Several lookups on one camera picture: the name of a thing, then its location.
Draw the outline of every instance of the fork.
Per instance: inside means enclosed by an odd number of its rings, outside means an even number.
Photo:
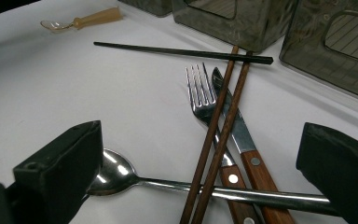
[[[204,78],[201,78],[200,76],[201,71],[199,66],[196,64],[195,69],[194,66],[191,65],[192,81],[190,81],[190,74],[186,68],[188,96],[194,116],[200,120],[202,124],[209,126],[216,105],[216,94],[214,93],[213,88],[211,88],[205,64],[203,63],[202,66],[202,74],[204,75]],[[215,147],[219,141],[219,136],[220,131],[217,129],[213,140]],[[219,171],[223,186],[240,189],[246,188],[241,176],[240,168],[235,163],[227,148]],[[227,201],[227,203],[235,224],[261,223],[255,208],[251,204],[232,201]]]

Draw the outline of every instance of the white surface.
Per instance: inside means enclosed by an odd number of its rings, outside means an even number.
[[[231,52],[231,46],[183,25],[118,3],[122,21],[53,34],[42,20],[71,21],[117,3],[44,0],[0,14],[0,182],[11,169],[72,126],[99,119],[103,144],[138,175],[190,182],[206,129],[188,105],[185,67],[205,62],[224,74],[226,62],[93,46],[93,41]],[[319,193],[296,169],[305,122],[358,139],[358,100],[279,61],[282,39],[252,65],[241,97],[255,144],[281,191]],[[240,72],[238,63],[230,88]],[[135,187],[88,199],[72,223],[177,223],[186,195]],[[339,217],[291,212],[296,223],[346,223]],[[227,204],[211,200],[204,223],[230,223]]]

